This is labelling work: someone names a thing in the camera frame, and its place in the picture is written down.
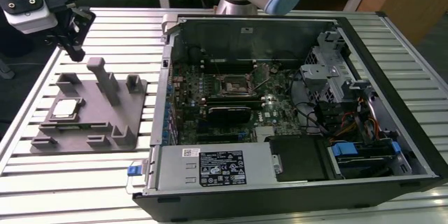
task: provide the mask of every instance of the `white label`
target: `white label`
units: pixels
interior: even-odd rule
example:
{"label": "white label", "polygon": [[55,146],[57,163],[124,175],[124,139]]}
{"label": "white label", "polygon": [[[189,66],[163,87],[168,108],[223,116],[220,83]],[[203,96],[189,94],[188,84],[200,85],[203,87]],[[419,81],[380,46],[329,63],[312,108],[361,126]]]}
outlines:
{"label": "white label", "polygon": [[199,153],[201,152],[201,149],[181,149],[181,156],[183,157],[199,157]]}
{"label": "white label", "polygon": [[245,179],[245,175],[233,175],[232,179]]}

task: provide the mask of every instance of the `floor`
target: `floor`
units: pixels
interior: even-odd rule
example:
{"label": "floor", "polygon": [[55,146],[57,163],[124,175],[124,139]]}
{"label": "floor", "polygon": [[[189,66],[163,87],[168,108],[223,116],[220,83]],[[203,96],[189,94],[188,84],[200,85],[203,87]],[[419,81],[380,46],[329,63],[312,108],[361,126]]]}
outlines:
{"label": "floor", "polygon": [[[184,0],[184,3],[191,1],[191,6],[197,6],[200,3],[196,0]],[[80,3],[84,6],[96,7],[157,7],[159,0],[85,0]],[[0,33],[4,32],[5,26],[1,26],[0,21]],[[11,69],[15,71],[16,76],[11,80],[0,79],[0,139],[8,129],[11,121],[15,119],[20,106],[25,100],[28,92],[35,84],[39,74],[44,68],[44,64],[55,49],[55,45],[45,45],[43,43],[43,36],[33,35],[27,36],[25,42],[9,43],[5,47],[5,43],[0,44],[0,59],[5,64],[11,65]],[[432,31],[425,36],[417,50],[431,63],[435,70],[445,81],[448,81],[448,14],[444,15]],[[25,48],[23,45],[32,45],[33,50],[23,57],[5,57],[13,55],[15,52],[1,50],[4,48]]]}

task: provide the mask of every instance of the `barcode sticker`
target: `barcode sticker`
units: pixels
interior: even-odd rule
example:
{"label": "barcode sticker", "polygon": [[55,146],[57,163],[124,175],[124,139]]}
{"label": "barcode sticker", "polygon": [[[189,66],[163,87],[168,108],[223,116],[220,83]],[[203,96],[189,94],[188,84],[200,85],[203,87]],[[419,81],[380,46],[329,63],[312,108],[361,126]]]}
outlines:
{"label": "barcode sticker", "polygon": [[199,153],[201,152],[201,149],[181,149],[181,156],[183,157],[199,157]]}

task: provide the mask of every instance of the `power supply label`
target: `power supply label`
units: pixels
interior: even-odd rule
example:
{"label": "power supply label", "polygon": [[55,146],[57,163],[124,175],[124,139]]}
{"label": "power supply label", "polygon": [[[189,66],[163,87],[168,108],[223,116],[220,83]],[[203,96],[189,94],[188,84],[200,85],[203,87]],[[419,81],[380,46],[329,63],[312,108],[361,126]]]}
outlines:
{"label": "power supply label", "polygon": [[201,186],[247,184],[243,151],[201,152],[199,163]]}

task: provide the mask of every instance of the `orange wire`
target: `orange wire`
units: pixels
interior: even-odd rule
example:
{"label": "orange wire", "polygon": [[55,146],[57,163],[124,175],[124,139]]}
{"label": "orange wire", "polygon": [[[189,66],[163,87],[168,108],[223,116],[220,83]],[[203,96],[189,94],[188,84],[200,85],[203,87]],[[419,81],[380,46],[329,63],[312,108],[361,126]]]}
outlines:
{"label": "orange wire", "polygon": [[351,115],[351,114],[353,114],[355,112],[347,112],[345,114],[344,114],[344,116],[343,116],[343,123],[341,123],[341,127],[344,126],[344,120],[345,120],[345,117],[348,116],[348,115]]}
{"label": "orange wire", "polygon": [[380,139],[380,137],[379,137],[380,127],[377,125],[379,123],[373,118],[369,118],[369,121],[373,124],[375,137],[376,137],[376,139]]}

